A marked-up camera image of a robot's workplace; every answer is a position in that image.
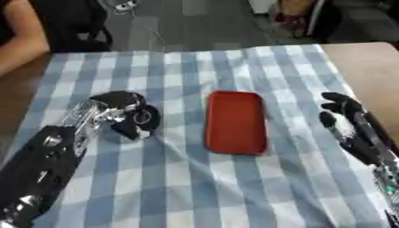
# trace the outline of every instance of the person's arm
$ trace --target person's arm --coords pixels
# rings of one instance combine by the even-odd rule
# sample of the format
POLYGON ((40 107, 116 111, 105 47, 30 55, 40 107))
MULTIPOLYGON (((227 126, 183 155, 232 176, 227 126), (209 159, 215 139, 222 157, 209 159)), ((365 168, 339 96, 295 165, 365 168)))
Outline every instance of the person's arm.
POLYGON ((10 0, 3 14, 15 36, 0 47, 0 77, 50 50, 29 0, 10 0))

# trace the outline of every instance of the dark gray floor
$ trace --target dark gray floor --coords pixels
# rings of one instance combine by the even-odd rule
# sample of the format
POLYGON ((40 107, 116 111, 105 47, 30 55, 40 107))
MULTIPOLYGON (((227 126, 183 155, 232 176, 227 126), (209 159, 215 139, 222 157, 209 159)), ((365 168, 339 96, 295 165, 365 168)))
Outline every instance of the dark gray floor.
MULTIPOLYGON (((120 4, 127 0, 99 0, 120 4)), ((295 39, 265 16, 254 16, 248 0, 139 0, 136 16, 110 10, 107 26, 113 49, 150 51, 226 50, 260 45, 316 43, 295 39), (163 41, 154 32, 160 34, 163 41)), ((343 22, 330 43, 394 42, 399 27, 378 7, 377 0, 334 0, 343 22)))
POLYGON ((110 14, 107 25, 115 50, 203 51, 278 44, 259 29, 247 0, 142 0, 135 12, 136 18, 110 14))

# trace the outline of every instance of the red tray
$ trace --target red tray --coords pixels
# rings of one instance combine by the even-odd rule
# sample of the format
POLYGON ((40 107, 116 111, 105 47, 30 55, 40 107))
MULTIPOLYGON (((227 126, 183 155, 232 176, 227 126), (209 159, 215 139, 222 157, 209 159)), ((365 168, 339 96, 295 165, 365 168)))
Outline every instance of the red tray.
POLYGON ((206 145, 218 153, 263 153, 267 139, 262 98, 253 93, 212 93, 208 101, 206 145))

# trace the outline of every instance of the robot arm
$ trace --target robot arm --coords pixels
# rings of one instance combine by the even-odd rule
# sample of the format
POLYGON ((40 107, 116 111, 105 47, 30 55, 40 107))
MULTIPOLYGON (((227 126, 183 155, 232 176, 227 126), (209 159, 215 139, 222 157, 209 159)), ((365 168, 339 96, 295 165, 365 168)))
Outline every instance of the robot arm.
POLYGON ((399 149, 395 142, 359 102, 338 93, 323 93, 322 97, 331 102, 322 104, 327 111, 320 114, 320 121, 345 151, 372 167, 375 184, 390 206, 386 211, 388 222, 399 227, 399 149), (352 132, 340 131, 331 112, 343 115, 352 132))
POLYGON ((159 121, 157 109, 136 93, 110 92, 79 103, 60 123, 35 134, 0 171, 0 228, 31 227, 46 213, 103 125, 134 140, 150 136, 159 121))

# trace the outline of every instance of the wrinkled cloth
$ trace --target wrinkled cloth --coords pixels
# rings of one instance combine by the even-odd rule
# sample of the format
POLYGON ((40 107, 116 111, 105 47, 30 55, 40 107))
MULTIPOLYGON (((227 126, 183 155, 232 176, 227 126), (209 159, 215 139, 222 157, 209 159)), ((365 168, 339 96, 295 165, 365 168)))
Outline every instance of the wrinkled cloth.
POLYGON ((387 225, 371 171, 319 123, 321 92, 353 93, 318 45, 54 55, 9 157, 77 102, 114 90, 143 94, 161 127, 135 142, 103 129, 37 227, 387 225), (264 99, 265 154, 205 147, 207 100, 218 90, 264 99))

